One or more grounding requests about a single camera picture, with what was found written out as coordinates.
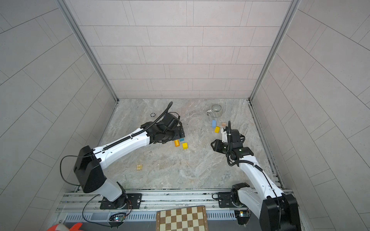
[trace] side wall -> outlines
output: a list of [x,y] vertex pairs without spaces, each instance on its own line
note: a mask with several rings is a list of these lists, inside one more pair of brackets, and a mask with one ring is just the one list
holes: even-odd
[[[0,230],[46,230],[74,188],[61,158],[97,145],[115,101],[54,0],[0,1],[0,14]],[[77,183],[74,162],[62,172]]]
[[290,0],[66,3],[119,98],[248,98]]
[[311,229],[370,228],[370,1],[302,0],[253,99]]

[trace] chessboard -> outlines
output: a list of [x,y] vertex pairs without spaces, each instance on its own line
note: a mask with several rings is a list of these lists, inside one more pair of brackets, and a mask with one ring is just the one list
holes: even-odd
[[159,211],[156,221],[156,231],[208,231],[204,206]]

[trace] gray wall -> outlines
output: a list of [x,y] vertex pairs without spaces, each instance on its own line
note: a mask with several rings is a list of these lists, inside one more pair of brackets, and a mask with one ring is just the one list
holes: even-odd
[[290,0],[66,3],[119,98],[248,98]]
[[97,145],[115,102],[54,0],[0,1],[0,14],[0,230],[46,230],[73,189],[61,158]]
[[302,0],[253,105],[311,229],[370,228],[370,1]]

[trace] metal corner post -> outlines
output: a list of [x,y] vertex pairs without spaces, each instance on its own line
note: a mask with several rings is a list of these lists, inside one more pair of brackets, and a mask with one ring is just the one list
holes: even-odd
[[279,32],[277,33],[275,41],[272,44],[269,55],[267,56],[267,59],[266,59],[264,65],[263,65],[261,73],[259,74],[256,85],[253,88],[252,94],[250,95],[249,100],[250,100],[251,103],[253,102],[253,99],[256,96],[257,90],[258,90],[259,86],[261,85],[262,80],[263,80],[264,76],[267,73],[267,70],[270,67],[272,59],[274,58],[276,52],[278,51],[279,45],[280,45],[281,41],[283,40],[283,37],[284,37],[286,31],[288,30],[289,24],[292,21],[295,12],[297,11],[299,2],[300,2],[300,0],[292,0],[291,3],[290,3],[290,6],[288,8],[288,11],[286,12],[285,18],[284,18],[284,20],[281,24]]
[[90,46],[87,44],[87,41],[86,41],[85,37],[82,35],[82,32],[81,32],[79,26],[77,25],[75,19],[73,18],[72,14],[71,14],[71,11],[69,10],[65,1],[64,0],[55,0],[55,1],[58,5],[60,11],[62,12],[64,18],[66,19],[68,25],[71,27],[71,29],[72,29],[74,35],[76,36],[78,42],[80,43],[80,45],[84,49],[84,51],[86,53],[86,56],[89,58],[92,66],[96,70],[96,72],[99,75],[99,77],[101,78],[101,80],[103,80],[104,85],[108,88],[110,94],[113,96],[115,102],[117,103],[118,102],[117,95],[115,94],[112,86],[108,82],[108,79],[107,79],[106,75],[104,74],[103,70],[101,69],[94,53],[90,49]]

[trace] orange and white plush toy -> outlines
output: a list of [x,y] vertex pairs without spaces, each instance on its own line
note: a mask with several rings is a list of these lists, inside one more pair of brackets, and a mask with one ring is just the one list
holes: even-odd
[[63,224],[57,224],[49,228],[47,231],[82,231],[79,228],[82,226],[82,223],[77,223],[72,228],[68,229],[65,225]]

